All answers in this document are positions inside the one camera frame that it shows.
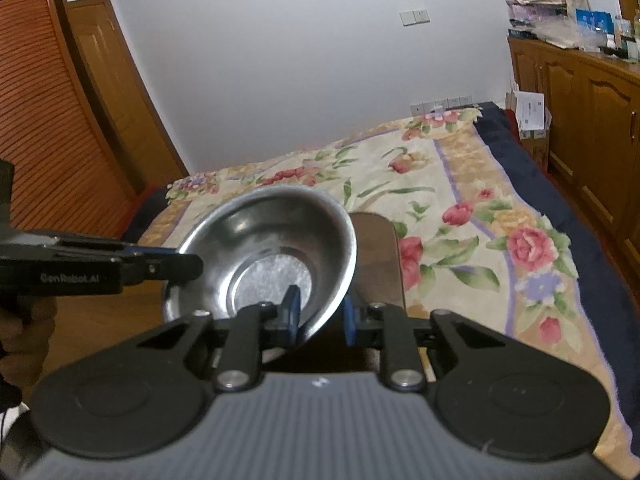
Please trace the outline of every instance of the bottle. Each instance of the bottle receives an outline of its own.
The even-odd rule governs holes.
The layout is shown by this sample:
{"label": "bottle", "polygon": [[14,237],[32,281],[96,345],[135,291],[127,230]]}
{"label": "bottle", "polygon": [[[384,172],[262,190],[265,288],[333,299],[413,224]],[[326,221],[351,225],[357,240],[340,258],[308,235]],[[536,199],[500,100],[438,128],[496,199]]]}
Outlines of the bottle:
{"label": "bottle", "polygon": [[616,16],[613,35],[616,41],[616,48],[622,48],[622,16]]}
{"label": "bottle", "polygon": [[636,15],[634,16],[634,36],[636,40],[640,38],[640,9],[636,9]]}

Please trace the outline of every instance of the bowl bottom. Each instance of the bowl bottom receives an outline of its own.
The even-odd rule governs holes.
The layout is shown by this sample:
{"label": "bowl bottom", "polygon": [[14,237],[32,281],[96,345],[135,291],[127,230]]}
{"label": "bowl bottom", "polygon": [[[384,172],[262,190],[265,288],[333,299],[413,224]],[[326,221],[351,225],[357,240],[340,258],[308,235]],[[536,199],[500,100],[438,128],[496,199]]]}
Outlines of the bowl bottom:
{"label": "bowl bottom", "polygon": [[260,301],[280,303],[289,285],[300,288],[300,307],[312,291],[312,273],[307,264],[292,254],[268,254],[246,262],[232,278],[226,297],[230,317],[239,309]]}

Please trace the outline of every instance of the paper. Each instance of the paper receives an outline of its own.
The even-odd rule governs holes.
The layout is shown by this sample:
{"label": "paper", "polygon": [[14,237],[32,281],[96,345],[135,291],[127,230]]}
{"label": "paper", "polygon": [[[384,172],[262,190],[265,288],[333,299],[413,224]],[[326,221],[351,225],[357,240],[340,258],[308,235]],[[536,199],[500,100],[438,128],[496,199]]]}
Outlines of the paper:
{"label": "paper", "polygon": [[516,120],[518,129],[545,129],[545,95],[535,92],[514,92],[516,96]]}

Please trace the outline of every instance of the stainless steel bowl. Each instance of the stainless steel bowl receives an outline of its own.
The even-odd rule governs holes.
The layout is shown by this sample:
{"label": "stainless steel bowl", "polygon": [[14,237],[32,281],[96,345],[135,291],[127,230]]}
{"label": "stainless steel bowl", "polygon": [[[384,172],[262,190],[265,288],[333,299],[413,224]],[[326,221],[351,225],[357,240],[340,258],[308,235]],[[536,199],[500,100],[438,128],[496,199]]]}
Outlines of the stainless steel bowl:
{"label": "stainless steel bowl", "polygon": [[355,232],[344,208],[325,192],[287,184],[260,187],[220,205],[178,250],[198,254],[204,272],[165,291],[166,320],[198,308],[217,319],[233,317],[258,301],[280,303],[295,284],[302,293],[299,344],[336,311],[356,264]]}

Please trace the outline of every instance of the cabinet door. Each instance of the cabinet door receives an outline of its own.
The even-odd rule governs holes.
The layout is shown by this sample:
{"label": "cabinet door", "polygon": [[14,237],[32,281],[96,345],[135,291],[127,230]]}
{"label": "cabinet door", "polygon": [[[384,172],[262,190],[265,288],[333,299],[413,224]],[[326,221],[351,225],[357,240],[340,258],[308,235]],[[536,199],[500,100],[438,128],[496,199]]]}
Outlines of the cabinet door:
{"label": "cabinet door", "polygon": [[[636,171],[634,182],[638,182]],[[618,232],[618,243],[636,272],[640,274],[640,186],[631,190],[625,217]]]}
{"label": "cabinet door", "polygon": [[511,61],[516,83],[523,92],[538,91],[538,57],[529,48],[511,47]]}
{"label": "cabinet door", "polygon": [[638,90],[629,82],[585,70],[584,138],[575,149],[584,158],[580,192],[606,227],[615,233],[632,181],[638,147]]}
{"label": "cabinet door", "polygon": [[542,88],[545,106],[551,112],[549,162],[572,183],[576,164],[580,161],[579,137],[582,126],[580,85],[575,64],[556,54],[544,54],[541,59]]}

